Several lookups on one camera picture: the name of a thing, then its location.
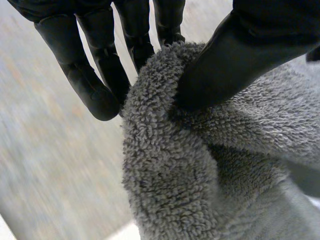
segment blurred background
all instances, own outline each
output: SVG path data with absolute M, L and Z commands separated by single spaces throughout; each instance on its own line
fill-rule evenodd
M 137 74 L 113 9 L 117 51 L 133 84 Z M 186 0 L 182 34 L 208 41 L 231 9 L 232 0 Z M 150 37 L 159 50 L 152 1 Z M 292 64 L 320 76 L 303 57 Z M 121 123 L 89 113 L 33 23 L 1 0 L 0 214 L 18 240 L 135 240 L 121 183 Z M 127 234 L 118 234 L 124 228 Z

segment fabric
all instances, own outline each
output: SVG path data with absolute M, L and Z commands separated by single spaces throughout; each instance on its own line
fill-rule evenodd
M 177 81 L 203 47 L 163 48 L 128 94 L 123 183 L 141 239 L 320 239 L 320 212 L 283 164 L 320 170 L 320 84 L 285 64 L 187 113 Z

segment black finger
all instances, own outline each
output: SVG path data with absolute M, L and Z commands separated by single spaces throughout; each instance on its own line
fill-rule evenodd
M 119 112 L 119 103 L 89 65 L 75 16 L 51 16 L 35 24 L 35 28 L 89 111 L 102 121 L 115 117 Z
M 186 0 L 153 0 L 155 26 L 160 45 L 185 41 L 181 35 L 180 25 Z
M 115 46 L 114 16 L 110 6 L 84 15 L 77 15 L 95 64 L 104 83 L 124 105 L 130 82 L 120 62 Z
M 135 69 L 139 72 L 154 49 L 149 37 L 149 0 L 117 0 L 124 39 Z

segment terry cloth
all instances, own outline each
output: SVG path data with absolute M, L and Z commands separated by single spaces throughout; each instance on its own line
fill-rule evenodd
M 162 48 L 127 97 L 123 183 L 141 239 L 319 240 L 320 212 L 283 163 L 320 170 L 320 83 L 284 64 L 188 113 L 177 82 L 203 47 Z

